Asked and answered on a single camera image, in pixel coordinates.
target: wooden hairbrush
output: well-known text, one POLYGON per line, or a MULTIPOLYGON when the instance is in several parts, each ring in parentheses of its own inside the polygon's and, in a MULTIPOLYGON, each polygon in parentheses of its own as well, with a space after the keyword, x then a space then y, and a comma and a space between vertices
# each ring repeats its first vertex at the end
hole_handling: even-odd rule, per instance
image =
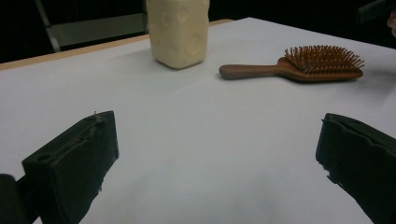
POLYGON ((304 46, 286 49, 276 65, 225 64, 224 79, 280 75, 299 81, 336 81, 361 77, 364 61, 352 51, 335 46, 304 46))

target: table edge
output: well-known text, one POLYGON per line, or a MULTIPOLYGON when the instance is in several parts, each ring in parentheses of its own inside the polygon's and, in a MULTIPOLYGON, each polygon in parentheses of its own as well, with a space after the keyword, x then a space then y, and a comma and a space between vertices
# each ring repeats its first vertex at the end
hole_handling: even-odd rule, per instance
MULTIPOLYGON (((222 24, 225 22, 233 21, 230 19, 222 19, 218 21, 211 21, 209 24, 210 26, 213 25, 218 25, 222 24)), ((48 62, 48 61, 53 61, 53 60, 58 60, 66 57, 71 57, 79 54, 84 54, 84 53, 89 53, 101 49, 108 49, 108 48, 113 48, 116 46, 120 45, 125 45, 125 44, 130 44, 134 43, 137 41, 141 40, 146 40, 149 39, 149 35, 139 35, 135 37, 130 37, 130 38, 125 38, 121 40, 116 40, 116 41, 111 41, 111 42, 106 42, 103 44, 98 44, 98 45, 92 45, 80 49, 71 49, 71 50, 66 50, 66 51, 61 51, 57 53, 52 53, 52 54, 46 54, 46 55, 41 55, 33 58, 27 58, 27 59, 21 59, 13 62, 8 62, 8 63, 0 63, 0 71, 1 70, 6 70, 6 69, 12 69, 12 68, 17 68, 17 67, 22 67, 34 63, 43 63, 43 62, 48 62)))

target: hairbrush bristle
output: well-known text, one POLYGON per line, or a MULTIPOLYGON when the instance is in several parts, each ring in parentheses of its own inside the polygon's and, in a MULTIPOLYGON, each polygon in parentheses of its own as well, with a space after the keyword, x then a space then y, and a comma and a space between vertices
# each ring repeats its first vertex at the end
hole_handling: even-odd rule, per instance
POLYGON ((358 55, 336 46, 304 46, 285 52, 289 62, 306 74, 355 73, 364 66, 358 55))

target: white table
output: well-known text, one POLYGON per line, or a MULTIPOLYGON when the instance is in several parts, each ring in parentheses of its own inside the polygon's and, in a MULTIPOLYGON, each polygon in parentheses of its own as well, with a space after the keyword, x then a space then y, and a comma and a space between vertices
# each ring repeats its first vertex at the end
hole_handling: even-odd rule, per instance
POLYGON ((255 19, 210 27, 205 61, 185 70, 155 62, 148 40, 2 70, 0 172, 22 177, 21 160, 113 110, 120 158, 81 223, 371 223, 315 152, 326 113, 396 136, 395 71, 395 49, 255 19), (353 50, 364 76, 219 77, 222 64, 275 64, 304 45, 353 50))

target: white plastic bottle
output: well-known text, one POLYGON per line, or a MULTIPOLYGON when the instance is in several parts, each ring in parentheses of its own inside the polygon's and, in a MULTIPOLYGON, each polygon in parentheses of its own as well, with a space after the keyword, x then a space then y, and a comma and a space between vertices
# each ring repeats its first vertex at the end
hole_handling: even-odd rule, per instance
POLYGON ((153 57, 185 68, 206 56, 209 0, 146 0, 153 57))

